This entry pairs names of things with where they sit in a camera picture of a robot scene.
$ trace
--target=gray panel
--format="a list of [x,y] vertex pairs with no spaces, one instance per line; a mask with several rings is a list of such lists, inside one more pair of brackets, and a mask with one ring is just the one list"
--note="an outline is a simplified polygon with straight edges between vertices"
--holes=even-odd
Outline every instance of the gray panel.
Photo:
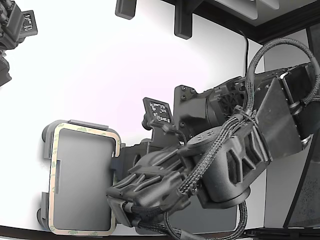
[[[305,29],[290,34],[287,37],[298,40],[309,47],[307,31]],[[275,69],[297,66],[299,64],[309,62],[309,58],[303,51],[295,46],[290,45],[275,46],[267,51],[264,55],[264,69],[266,72]]]
[[106,190],[112,185],[110,171],[113,139],[62,129],[59,134],[54,194],[54,226],[61,230],[108,231],[111,209]]
[[264,226],[282,228],[304,169],[309,146],[292,156],[272,162],[266,172]]
[[[196,196],[191,205],[170,217],[171,225],[194,234],[233,231],[237,223],[237,207],[228,209],[203,209]],[[137,229],[141,235],[153,235],[152,231]]]
[[[287,37],[309,46],[305,29]],[[304,52],[289,45],[276,46],[264,55],[266,71],[308,62],[309,59]],[[278,159],[268,166],[264,215],[266,228],[283,227],[305,166],[308,151],[309,146],[302,152]]]
[[320,227],[320,138],[313,135],[307,157],[305,178],[288,227]]

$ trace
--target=wire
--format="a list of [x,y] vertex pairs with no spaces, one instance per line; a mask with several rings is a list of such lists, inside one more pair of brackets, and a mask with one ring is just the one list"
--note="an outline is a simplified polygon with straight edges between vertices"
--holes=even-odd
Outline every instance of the wire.
[[255,102],[254,81],[255,81],[255,70],[258,65],[258,62],[260,61],[260,59],[263,57],[263,55],[267,51],[269,51],[270,49],[272,49],[273,47],[278,46],[278,45],[295,46],[295,47],[299,48],[300,50],[302,50],[309,57],[312,65],[314,67],[315,84],[314,84],[311,92],[308,94],[308,96],[303,98],[302,101],[304,102],[305,105],[308,105],[312,101],[314,96],[317,94],[318,89],[319,89],[319,85],[320,85],[320,66],[319,66],[316,58],[314,57],[314,55],[310,51],[310,49],[307,46],[305,46],[303,43],[301,43],[297,40],[294,40],[291,38],[285,38],[285,37],[278,38],[278,39],[270,41],[269,43],[264,45],[262,48],[260,48],[260,50],[256,53],[256,55],[254,56],[254,58],[252,59],[250,65],[249,65],[247,74],[245,76],[245,87],[247,90],[247,99],[246,99],[245,106],[244,106],[245,111],[251,112],[254,108],[254,102]]
[[244,67],[245,67],[245,69],[244,69],[244,75],[247,75],[247,72],[248,72],[248,55],[249,55],[249,40],[248,40],[247,36],[244,34],[243,31],[241,31],[239,29],[237,29],[237,31],[239,33],[241,33],[242,36],[245,39],[245,57],[244,57],[244,60],[245,60]]
[[185,135],[182,131],[180,131],[180,130],[177,130],[176,133],[183,138],[183,143],[184,143],[184,145],[187,145],[186,135]]
[[194,235],[192,233],[172,228],[170,221],[169,221],[169,214],[166,212],[164,214],[163,220],[164,220],[164,225],[166,227],[166,232],[168,235],[173,237],[175,240],[185,240],[185,239],[193,239],[193,240],[235,240],[239,238],[240,236],[243,235],[247,221],[248,221],[248,211],[247,211],[247,205],[246,202],[242,202],[239,204],[239,212],[240,212],[240,220],[239,224],[234,230],[234,232],[228,236],[224,237],[218,237],[218,238],[207,238],[207,237],[202,237],[198,235]]
[[177,233],[173,229],[173,227],[171,226],[170,221],[169,221],[169,213],[168,212],[164,213],[163,222],[164,222],[165,228],[167,229],[167,231],[170,234],[170,236],[173,237],[175,240],[179,240],[181,235],[179,233]]

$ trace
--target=black shelf edge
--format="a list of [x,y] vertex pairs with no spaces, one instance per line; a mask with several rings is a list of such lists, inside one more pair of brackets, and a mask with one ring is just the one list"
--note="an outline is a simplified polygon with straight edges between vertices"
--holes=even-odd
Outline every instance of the black shelf edge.
[[[249,39],[265,44],[320,23],[320,1],[309,3],[261,25],[254,26],[205,0],[162,0],[175,6],[174,34],[183,39],[192,37],[194,14],[233,32],[242,31]],[[116,15],[125,19],[135,16],[137,0],[117,0]]]

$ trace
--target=braided cable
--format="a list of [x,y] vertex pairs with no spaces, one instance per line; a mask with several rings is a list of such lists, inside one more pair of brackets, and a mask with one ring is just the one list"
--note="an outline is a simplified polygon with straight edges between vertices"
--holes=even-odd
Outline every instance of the braided cable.
[[250,65],[249,65],[247,75],[245,76],[245,86],[246,86],[246,90],[247,90],[247,101],[244,106],[245,110],[249,110],[251,112],[254,108],[254,98],[255,98],[254,80],[255,80],[255,70],[257,68],[258,62],[263,57],[263,55],[267,51],[269,51],[271,48],[278,46],[278,45],[284,45],[284,44],[292,45],[292,46],[295,46],[295,47],[299,48],[300,50],[302,50],[309,57],[312,65],[314,67],[315,84],[314,84],[311,92],[308,94],[308,96],[306,96],[305,98],[302,99],[304,104],[308,105],[312,101],[314,96],[317,94],[318,89],[319,89],[319,85],[320,85],[320,67],[319,67],[319,64],[318,64],[316,58],[314,57],[314,55],[310,51],[310,49],[307,46],[305,46],[303,43],[301,43],[297,40],[294,40],[291,38],[285,38],[285,37],[278,38],[278,39],[270,41],[269,43],[265,44],[262,48],[260,48],[260,50],[253,57]]
[[231,117],[227,120],[214,140],[211,147],[208,148],[207,152],[202,156],[201,160],[194,167],[192,172],[184,179],[179,187],[179,191],[182,194],[186,194],[190,191],[191,187],[194,186],[198,180],[203,176],[203,174],[210,167],[214,161],[218,151],[221,149],[223,143],[226,139],[231,136],[243,123],[244,121],[239,121],[237,117]]

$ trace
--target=black braided cable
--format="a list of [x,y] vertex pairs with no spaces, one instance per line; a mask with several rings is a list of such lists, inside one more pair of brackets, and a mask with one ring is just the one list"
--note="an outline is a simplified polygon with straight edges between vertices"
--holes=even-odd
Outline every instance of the black braided cable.
[[314,67],[315,84],[314,84],[311,92],[308,94],[308,96],[306,96],[305,98],[302,99],[304,104],[308,105],[312,101],[314,96],[317,94],[318,89],[319,89],[319,85],[320,85],[320,67],[319,67],[319,64],[318,64],[316,58],[314,57],[314,55],[310,51],[310,49],[307,46],[305,46],[303,43],[301,43],[297,40],[294,40],[291,38],[285,38],[285,37],[278,38],[278,39],[270,41],[269,43],[265,44],[262,48],[260,48],[260,50],[253,57],[250,65],[249,65],[247,75],[245,76],[245,86],[246,86],[246,90],[247,90],[247,101],[244,106],[245,111],[249,110],[251,112],[254,107],[254,98],[255,98],[254,80],[255,80],[255,70],[258,65],[258,62],[260,61],[260,59],[263,57],[263,55],[267,51],[269,51],[270,49],[272,49],[275,46],[284,45],[284,44],[285,45],[292,45],[292,46],[295,46],[295,47],[299,48],[300,50],[302,50],[309,57],[312,65]]
[[[248,211],[247,211],[247,205],[246,202],[242,202],[238,205],[239,207],[239,212],[240,212],[240,220],[239,224],[234,230],[234,232],[228,236],[223,236],[223,237],[214,237],[214,238],[208,238],[208,237],[202,237],[199,235],[192,235],[192,238],[195,240],[235,240],[239,237],[241,237],[245,231],[247,221],[248,221]],[[164,222],[167,222],[166,225],[166,230],[169,233],[170,236],[172,236],[175,240],[184,240],[183,238],[183,231],[177,230],[176,228],[172,228],[169,222],[169,215],[164,217]]]
[[163,215],[163,222],[164,222],[164,225],[165,225],[165,228],[167,229],[167,231],[169,232],[170,236],[173,237],[175,240],[179,240],[180,239],[180,234],[177,233],[173,227],[171,226],[170,224],[170,221],[169,221],[169,213],[168,212],[165,212],[164,215]]
[[203,176],[203,174],[207,171],[207,169],[214,161],[216,154],[221,149],[226,139],[230,137],[234,133],[234,131],[236,131],[243,123],[244,121],[240,122],[237,117],[231,117],[223,124],[222,129],[213,142],[212,146],[202,156],[201,160],[197,163],[192,172],[184,179],[184,181],[180,185],[179,191],[182,194],[187,194],[190,191],[191,187],[198,182],[198,180]]

